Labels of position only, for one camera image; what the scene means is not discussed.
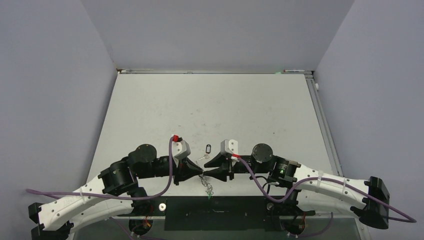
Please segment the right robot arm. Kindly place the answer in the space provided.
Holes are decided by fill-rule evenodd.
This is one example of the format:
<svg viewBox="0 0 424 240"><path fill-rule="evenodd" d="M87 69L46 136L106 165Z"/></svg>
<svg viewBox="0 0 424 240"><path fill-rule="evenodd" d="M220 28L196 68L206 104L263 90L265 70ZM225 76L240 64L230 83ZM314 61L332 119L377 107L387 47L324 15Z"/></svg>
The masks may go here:
<svg viewBox="0 0 424 240"><path fill-rule="evenodd" d="M236 140L224 140L220 152L203 165L205 175L223 182L236 174L249 174L257 184L267 174L267 184L283 188L283 197L271 196L260 188L273 208L272 216L299 216L310 212L333 212L357 217L369 227L389 227L390 194L384 182L371 176L367 180L350 179L312 169L297 161L274 155L272 148L259 143L250 155L240 155Z"/></svg>

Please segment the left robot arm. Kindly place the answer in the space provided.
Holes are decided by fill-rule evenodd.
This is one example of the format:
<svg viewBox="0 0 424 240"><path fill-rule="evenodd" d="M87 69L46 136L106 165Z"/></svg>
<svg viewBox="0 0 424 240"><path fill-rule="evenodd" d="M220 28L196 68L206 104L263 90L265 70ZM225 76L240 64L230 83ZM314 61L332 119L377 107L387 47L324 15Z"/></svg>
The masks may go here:
<svg viewBox="0 0 424 240"><path fill-rule="evenodd" d="M165 194L171 184L178 185L203 170L192 162L189 145L182 139L171 140L168 155L158 157L156 148L142 144L128 156L112 163L100 174L73 192L61 192L50 203L35 202L28 207L29 218L36 223L33 240L66 240L79 228L100 220L135 213L143 215L152 199ZM164 190L148 195L139 179L167 177Z"/></svg>

